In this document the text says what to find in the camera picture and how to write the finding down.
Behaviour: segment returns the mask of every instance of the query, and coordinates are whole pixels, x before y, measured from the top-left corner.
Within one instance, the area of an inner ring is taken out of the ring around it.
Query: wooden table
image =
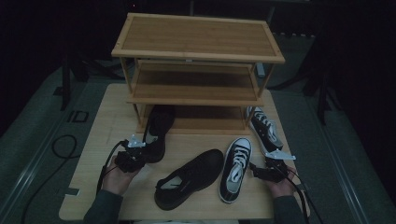
[[[128,88],[125,84],[111,84],[99,107],[90,135],[70,183],[79,189],[78,196],[65,195],[60,218],[82,220],[95,197],[96,184],[103,164],[111,149],[120,141],[135,133],[137,121],[133,106],[126,103]],[[276,121],[278,135],[284,143],[283,150],[290,152],[276,108],[269,91],[263,94],[263,109]],[[247,135],[175,134],[166,135],[166,153],[162,161],[146,164],[124,195],[120,219],[245,219],[273,216],[271,195],[249,169],[245,175],[240,195],[235,203],[222,203],[219,198],[220,177],[210,187],[193,193],[180,207],[172,211],[161,210],[154,202],[155,186],[159,179],[167,177],[186,162],[211,148],[225,153],[237,137],[248,138],[253,145],[251,161],[263,167],[264,156],[252,131]],[[293,161],[286,164],[294,167]]]

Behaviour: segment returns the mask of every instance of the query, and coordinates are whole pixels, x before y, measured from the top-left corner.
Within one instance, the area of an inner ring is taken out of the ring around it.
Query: sleeve
[[[84,216],[85,224],[118,223],[122,204],[120,195],[101,189]]]
[[[274,199],[275,224],[304,224],[304,215],[294,196]]]

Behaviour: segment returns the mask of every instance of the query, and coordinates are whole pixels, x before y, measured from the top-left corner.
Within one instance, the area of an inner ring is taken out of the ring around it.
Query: wooden panel
[[[152,105],[142,107],[144,122],[138,126],[138,133],[145,131]],[[178,105],[175,123],[169,133],[249,134],[249,129],[241,107]]]
[[[132,105],[120,100],[120,96],[127,94],[128,89],[125,84],[108,86],[70,183],[70,188],[79,189],[79,195],[65,195],[59,212],[60,218],[83,219],[95,198],[97,180],[111,148],[120,140],[128,138],[136,130],[137,122]],[[269,91],[264,92],[263,99],[267,103],[263,110],[269,118],[276,122],[279,138],[284,143],[283,150],[290,152]],[[141,133],[136,136],[142,139]],[[226,204],[220,200],[220,177],[208,188],[193,193],[175,210],[163,211],[154,202],[155,186],[159,179],[167,177],[176,168],[211,148],[218,148],[225,153],[231,142],[237,137],[246,137],[251,141],[253,146],[251,161],[262,167],[264,156],[260,151],[259,142],[251,130],[246,135],[171,133],[166,135],[166,152],[163,160],[158,163],[146,164],[134,178],[124,195],[120,219],[191,220],[272,217],[273,199],[271,194],[262,181],[254,178],[249,170],[247,170],[238,200],[235,203]],[[295,167],[293,161],[286,161],[286,164]],[[297,178],[294,179],[294,182],[300,183]]]
[[[284,62],[265,21],[130,13],[121,34],[113,56]]]
[[[246,64],[141,63],[128,101],[168,105],[262,105]]]

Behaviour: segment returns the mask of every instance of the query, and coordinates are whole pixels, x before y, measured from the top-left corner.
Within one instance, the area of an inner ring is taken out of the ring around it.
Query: shoe rack shelf
[[[247,134],[247,106],[284,58],[265,21],[129,13],[112,51],[120,57],[143,132],[153,105],[175,105],[170,133]],[[135,59],[134,75],[125,58]],[[256,63],[269,63],[260,85]]]

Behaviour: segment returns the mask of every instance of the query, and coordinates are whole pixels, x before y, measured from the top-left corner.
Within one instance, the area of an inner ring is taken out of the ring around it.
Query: black shoe
[[[250,114],[251,108],[251,106],[247,108],[247,116]],[[259,138],[260,147],[264,155],[268,152],[282,149],[283,143],[277,136],[275,122],[269,120],[259,107],[254,110],[249,126]]]
[[[165,135],[175,121],[173,105],[155,105],[149,116],[143,142],[146,143],[143,155],[148,163],[158,162],[165,154]]]
[[[202,153],[158,181],[154,194],[155,203],[163,210],[177,208],[195,191],[205,189],[215,182],[223,162],[223,153],[218,149]]]
[[[219,187],[223,202],[233,203],[238,197],[251,154],[252,147],[246,138],[237,138],[228,148]]]

